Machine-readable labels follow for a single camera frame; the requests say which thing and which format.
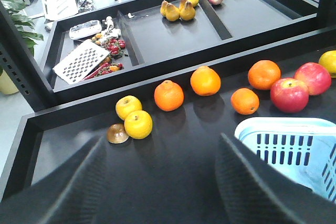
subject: chili pepper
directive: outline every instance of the chili pepper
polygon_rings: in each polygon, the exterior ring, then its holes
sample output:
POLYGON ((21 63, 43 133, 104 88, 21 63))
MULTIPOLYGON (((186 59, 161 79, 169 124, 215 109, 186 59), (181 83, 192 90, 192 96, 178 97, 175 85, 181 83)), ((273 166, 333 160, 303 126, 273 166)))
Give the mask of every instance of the chili pepper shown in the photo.
POLYGON ((103 76, 104 74, 110 73, 111 71, 104 70, 100 75, 103 76))
POLYGON ((110 46, 109 50, 110 51, 119 51, 119 47, 118 46, 110 46))
POLYGON ((106 68, 108 66, 109 66, 109 64, 107 62, 104 63, 99 68, 97 68, 94 72, 92 72, 90 75, 86 76, 82 81, 88 80, 88 79, 91 79, 91 78, 95 77, 99 73, 100 70, 102 70, 103 68, 106 68))
POLYGON ((120 42, 120 43, 119 43, 119 46, 120 46, 120 48, 121 48, 121 49, 124 49, 124 48, 126 47, 126 44, 125 44, 125 43, 122 43, 122 42, 120 42))

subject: yellow apple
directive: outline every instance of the yellow apple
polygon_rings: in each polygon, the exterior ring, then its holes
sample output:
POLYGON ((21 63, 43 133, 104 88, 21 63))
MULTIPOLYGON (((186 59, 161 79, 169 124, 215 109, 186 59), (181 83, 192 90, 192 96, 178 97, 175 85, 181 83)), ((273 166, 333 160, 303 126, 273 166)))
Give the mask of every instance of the yellow apple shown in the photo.
POLYGON ((116 113, 120 119, 125 120, 129 113, 142 110, 142 104, 140 100, 132 95, 127 95, 121 98, 116 104, 116 113))
POLYGON ((137 110, 125 118, 124 127, 128 136, 134 139, 143 139, 151 134, 153 120, 146 111, 137 110))

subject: red pepper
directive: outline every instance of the red pepper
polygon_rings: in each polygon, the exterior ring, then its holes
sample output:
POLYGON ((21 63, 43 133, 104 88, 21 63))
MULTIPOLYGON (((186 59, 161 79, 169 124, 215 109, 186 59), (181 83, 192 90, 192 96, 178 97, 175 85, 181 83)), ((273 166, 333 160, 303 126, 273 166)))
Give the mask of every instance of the red pepper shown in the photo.
POLYGON ((106 68, 108 66, 109 66, 109 64, 107 62, 104 63, 99 68, 97 68, 94 72, 92 72, 90 75, 88 75, 84 79, 82 79, 82 81, 88 80, 88 79, 91 79, 91 78, 95 77, 99 73, 100 70, 102 70, 103 68, 106 68))
POLYGON ((110 51, 119 51, 119 47, 118 46, 110 46, 109 50, 110 51))
POLYGON ((120 42, 120 43, 119 43, 119 46, 120 46, 121 49, 124 49, 124 48, 126 47, 126 44, 120 42))

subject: plastic shopping basket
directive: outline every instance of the plastic shopping basket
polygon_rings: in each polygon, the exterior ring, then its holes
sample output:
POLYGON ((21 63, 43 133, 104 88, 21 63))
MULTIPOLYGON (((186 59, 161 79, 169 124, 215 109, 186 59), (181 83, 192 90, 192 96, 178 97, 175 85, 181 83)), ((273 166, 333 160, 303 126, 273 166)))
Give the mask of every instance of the plastic shopping basket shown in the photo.
POLYGON ((250 118, 235 130, 257 156, 283 175, 336 200, 336 124, 316 118, 250 118))

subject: green leaf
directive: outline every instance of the green leaf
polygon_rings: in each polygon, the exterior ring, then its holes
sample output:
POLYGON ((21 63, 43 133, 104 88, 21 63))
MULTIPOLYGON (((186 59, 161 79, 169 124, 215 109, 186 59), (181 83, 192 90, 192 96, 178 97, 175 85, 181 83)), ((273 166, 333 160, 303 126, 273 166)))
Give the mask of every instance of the green leaf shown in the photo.
POLYGON ((43 40, 42 34, 31 33, 29 31, 19 31, 23 38, 31 38, 35 40, 43 40))
POLYGON ((22 0, 1 0, 1 3, 7 10, 11 10, 14 12, 18 12, 19 10, 23 10, 26 7, 25 2, 22 0))
POLYGON ((22 25, 22 26, 28 26, 32 29, 34 29, 34 22, 31 18, 21 15, 21 14, 12 14, 11 15, 12 21, 15 25, 22 25))
POLYGON ((28 48, 34 47, 36 45, 36 42, 33 41, 30 38, 25 37, 25 38, 23 38, 23 40, 26 43, 26 45, 27 45, 28 48))

